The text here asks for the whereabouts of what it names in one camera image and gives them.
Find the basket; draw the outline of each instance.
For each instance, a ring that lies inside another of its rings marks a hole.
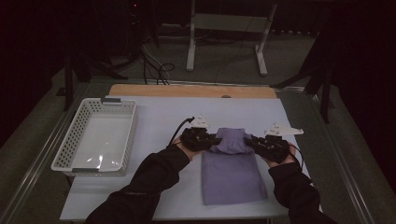
[[[84,99],[51,169],[69,176],[125,175],[137,122],[135,101]]]

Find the white tabletop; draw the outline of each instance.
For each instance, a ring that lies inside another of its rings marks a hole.
[[[245,128],[246,133],[264,136],[274,123],[290,126],[285,109],[278,99],[234,99],[199,97],[121,96],[136,100],[138,116],[127,175],[122,177],[76,177],[69,191],[61,220],[84,220],[104,202],[107,196],[128,185],[134,172],[149,153],[164,149],[177,126],[186,118],[203,115],[209,122],[209,133],[218,128]],[[284,139],[297,145],[293,135]],[[273,194],[274,182],[268,166],[257,156],[257,162],[269,198],[255,203],[204,205],[201,188],[201,156],[180,173],[180,181],[166,190],[160,199],[154,220],[229,219],[287,216]]]

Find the wooden board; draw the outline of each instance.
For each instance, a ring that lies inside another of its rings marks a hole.
[[[132,85],[116,84],[109,95],[166,97],[232,97],[276,99],[269,87],[198,86],[198,85]]]

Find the black sleeve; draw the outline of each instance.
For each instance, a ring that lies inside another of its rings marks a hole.
[[[161,192],[178,182],[178,172],[189,162],[186,154],[175,145],[148,155],[131,183],[111,193],[90,213],[85,223],[150,223]]]
[[[320,195],[300,166],[295,163],[278,165],[269,170],[275,182],[274,194],[277,201],[289,208],[291,224],[336,223],[321,213],[319,209]]]

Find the purple cloth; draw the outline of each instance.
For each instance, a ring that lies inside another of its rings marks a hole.
[[[203,154],[202,183],[204,204],[250,203],[267,199],[256,156],[245,145],[251,138],[245,129],[220,128],[216,137],[222,138]]]

